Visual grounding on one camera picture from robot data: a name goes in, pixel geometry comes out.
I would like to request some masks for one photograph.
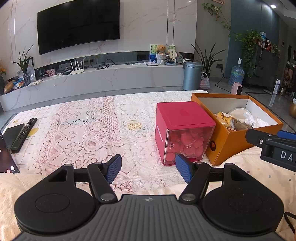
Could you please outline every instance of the cabinet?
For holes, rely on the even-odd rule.
[[[251,71],[252,78],[245,74],[243,84],[263,86],[272,90],[277,79],[276,71],[279,58],[275,54],[257,46],[253,63],[255,68]]]

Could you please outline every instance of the red lid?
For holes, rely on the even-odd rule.
[[[216,123],[196,102],[157,103],[165,124],[169,130],[182,130],[215,126]]]

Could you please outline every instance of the red box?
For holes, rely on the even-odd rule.
[[[178,153],[201,160],[215,125],[196,102],[157,103],[155,141],[163,165],[174,165]]]

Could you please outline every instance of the bed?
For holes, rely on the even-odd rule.
[[[117,196],[133,194],[180,195],[186,184],[175,166],[164,167],[154,141],[156,103],[190,101],[196,91],[172,91],[109,96],[57,104],[17,114],[11,127],[37,117],[20,153],[15,155],[21,174],[0,174],[0,240],[19,234],[13,214],[17,197],[63,164],[83,168],[120,154],[123,165],[111,187]],[[228,160],[276,193],[285,211],[295,213],[295,173],[260,160],[252,147]],[[206,156],[203,161],[209,163]],[[221,183],[210,183],[208,192]],[[89,192],[87,184],[79,188]],[[277,232],[294,240],[285,221]]]

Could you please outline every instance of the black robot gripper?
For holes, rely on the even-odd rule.
[[[85,169],[65,164],[18,198],[17,241],[276,241],[284,213],[280,198],[234,164],[211,168],[182,154],[176,167],[188,183],[175,195],[123,195],[109,184],[121,156]],[[222,186],[206,195],[209,182]],[[88,182],[92,196],[75,187]]]

